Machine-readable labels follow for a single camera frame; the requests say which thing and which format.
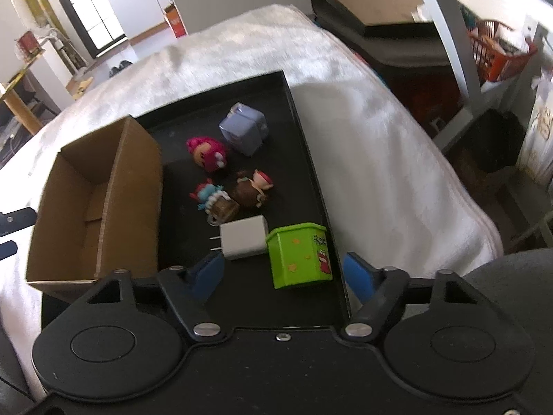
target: metal screw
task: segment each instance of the metal screw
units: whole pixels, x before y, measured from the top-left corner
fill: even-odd
[[[281,332],[280,334],[277,334],[275,338],[278,341],[290,341],[290,340],[292,340],[292,336],[290,334],[286,334],[284,332]]]
[[[373,332],[373,328],[364,323],[352,323],[346,326],[346,334],[350,337],[367,337]]]
[[[221,327],[215,323],[200,323],[194,326],[194,334],[199,337],[213,337],[221,332]]]

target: door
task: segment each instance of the door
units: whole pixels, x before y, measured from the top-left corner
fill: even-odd
[[[60,0],[92,57],[125,38],[108,0]]]

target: white power adapter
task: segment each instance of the white power adapter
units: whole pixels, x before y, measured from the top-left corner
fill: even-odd
[[[221,247],[213,249],[221,249],[225,259],[241,259],[267,252],[268,227],[263,215],[223,223],[219,231]]]

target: pink toy figure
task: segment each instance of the pink toy figure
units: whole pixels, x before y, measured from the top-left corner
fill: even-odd
[[[216,172],[227,164],[227,149],[218,140],[211,137],[194,137],[186,142],[188,152],[194,162],[207,172]]]

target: blue toy figure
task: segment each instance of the blue toy figure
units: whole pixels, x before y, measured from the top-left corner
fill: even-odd
[[[211,179],[208,179],[205,183],[198,184],[196,191],[190,194],[190,198],[195,199],[198,204],[198,210],[203,211],[206,208],[207,202],[210,196],[214,196],[217,192],[221,192],[223,186],[216,186]]]

